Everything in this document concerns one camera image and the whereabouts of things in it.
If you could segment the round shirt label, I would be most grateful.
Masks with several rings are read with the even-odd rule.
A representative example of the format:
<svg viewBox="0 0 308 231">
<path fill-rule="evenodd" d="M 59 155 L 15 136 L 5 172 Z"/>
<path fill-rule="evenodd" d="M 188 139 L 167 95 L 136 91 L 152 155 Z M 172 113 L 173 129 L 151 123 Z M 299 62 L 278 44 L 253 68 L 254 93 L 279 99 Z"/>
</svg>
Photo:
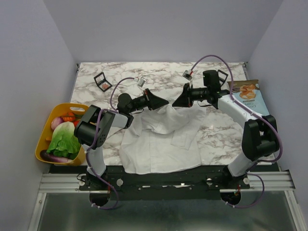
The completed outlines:
<svg viewBox="0 0 308 231">
<path fill-rule="evenodd" d="M 168 99 L 168 102 L 169 102 L 169 104 L 173 104 L 174 103 L 174 99 L 172 99 L 172 98 L 170 98 L 170 99 Z"/>
</svg>

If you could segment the white button shirt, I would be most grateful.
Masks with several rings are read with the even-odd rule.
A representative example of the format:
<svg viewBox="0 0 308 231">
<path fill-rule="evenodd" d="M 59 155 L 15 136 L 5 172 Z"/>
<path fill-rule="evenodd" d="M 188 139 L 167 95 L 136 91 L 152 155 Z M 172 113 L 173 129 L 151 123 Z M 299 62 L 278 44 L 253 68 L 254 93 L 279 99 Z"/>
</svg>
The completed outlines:
<svg viewBox="0 0 308 231">
<path fill-rule="evenodd" d="M 206 118 L 199 106 L 175 109 L 170 104 L 134 115 L 128 129 L 110 130 L 103 145 L 106 165 L 127 173 L 170 173 L 201 165 L 197 133 Z"/>
</svg>

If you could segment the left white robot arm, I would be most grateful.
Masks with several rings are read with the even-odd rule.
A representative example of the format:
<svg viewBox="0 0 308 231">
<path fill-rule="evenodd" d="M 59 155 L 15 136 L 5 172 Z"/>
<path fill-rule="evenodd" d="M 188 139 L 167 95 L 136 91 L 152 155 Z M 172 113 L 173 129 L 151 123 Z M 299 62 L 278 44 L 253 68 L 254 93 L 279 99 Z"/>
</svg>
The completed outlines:
<svg viewBox="0 0 308 231">
<path fill-rule="evenodd" d="M 133 99 L 129 94 L 122 93 L 118 97 L 117 111 L 101 109 L 95 105 L 88 108 L 74 131 L 74 136 L 85 151 L 87 171 L 93 175 L 90 184 L 96 190 L 102 190 L 106 185 L 111 187 L 106 177 L 106 164 L 103 159 L 103 144 L 112 127 L 127 129 L 134 117 L 132 112 L 144 108 L 159 109 L 169 102 L 150 92 L 143 91 L 142 96 Z"/>
</svg>

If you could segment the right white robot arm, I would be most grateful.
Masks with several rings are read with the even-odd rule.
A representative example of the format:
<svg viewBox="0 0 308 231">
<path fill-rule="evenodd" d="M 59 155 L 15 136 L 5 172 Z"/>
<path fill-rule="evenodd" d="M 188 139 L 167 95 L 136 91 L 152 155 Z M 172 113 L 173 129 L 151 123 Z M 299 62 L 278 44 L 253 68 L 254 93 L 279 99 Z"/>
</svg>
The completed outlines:
<svg viewBox="0 0 308 231">
<path fill-rule="evenodd" d="M 220 70 L 204 71 L 202 88 L 194 88 L 191 83 L 186 83 L 181 95 L 172 105 L 192 107 L 194 101 L 207 101 L 211 106 L 229 115 L 243 128 L 242 152 L 224 167 L 218 177 L 219 183 L 231 189 L 261 158 L 278 151 L 280 144 L 275 118 L 271 115 L 260 115 L 231 99 L 230 92 L 221 89 L 220 72 Z"/>
</svg>

